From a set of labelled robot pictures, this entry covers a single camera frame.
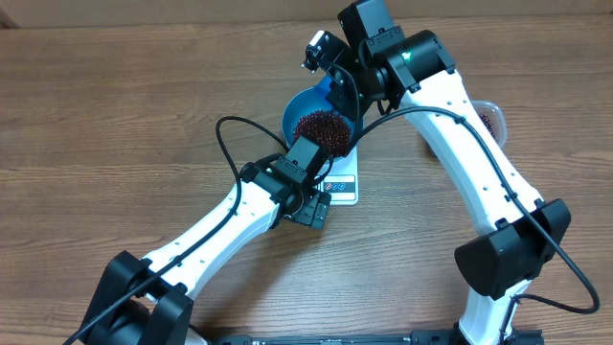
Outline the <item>blue plastic measuring scoop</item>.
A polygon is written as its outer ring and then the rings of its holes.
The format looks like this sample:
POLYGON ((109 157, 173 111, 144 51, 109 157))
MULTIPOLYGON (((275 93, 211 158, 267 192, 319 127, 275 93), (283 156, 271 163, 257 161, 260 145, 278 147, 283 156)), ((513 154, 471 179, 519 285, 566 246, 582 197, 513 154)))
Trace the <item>blue plastic measuring scoop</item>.
POLYGON ((334 85, 333 79, 330 76, 326 76, 313 86, 316 110, 334 109, 333 103, 328 100, 328 95, 334 85))

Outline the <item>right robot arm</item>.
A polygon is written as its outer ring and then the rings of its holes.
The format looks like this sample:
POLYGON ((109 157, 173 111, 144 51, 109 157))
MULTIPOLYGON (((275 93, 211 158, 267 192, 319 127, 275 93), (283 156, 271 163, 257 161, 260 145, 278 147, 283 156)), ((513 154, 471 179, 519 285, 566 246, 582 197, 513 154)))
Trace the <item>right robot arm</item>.
POLYGON ((510 344, 518 302, 559 246, 571 220, 561 199, 543 200, 490 135, 465 91, 456 62, 425 30, 404 35, 382 1, 355 1, 337 19, 347 39, 340 65, 349 90, 331 103, 359 119, 378 100, 405 117, 426 140, 459 190, 478 236, 454 252, 469 285, 454 328, 464 344, 510 344))

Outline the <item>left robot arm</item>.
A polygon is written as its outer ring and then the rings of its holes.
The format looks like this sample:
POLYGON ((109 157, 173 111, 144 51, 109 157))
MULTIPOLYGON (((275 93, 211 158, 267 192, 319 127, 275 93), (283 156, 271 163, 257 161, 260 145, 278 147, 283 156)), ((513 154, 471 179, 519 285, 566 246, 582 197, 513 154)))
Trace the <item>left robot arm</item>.
POLYGON ((203 344, 191 327, 193 302, 248 242, 289 219, 321 229, 331 169, 304 169, 280 154, 247 164, 231 192, 183 235, 139 259, 127 251, 104 269, 79 330, 84 344, 203 344))

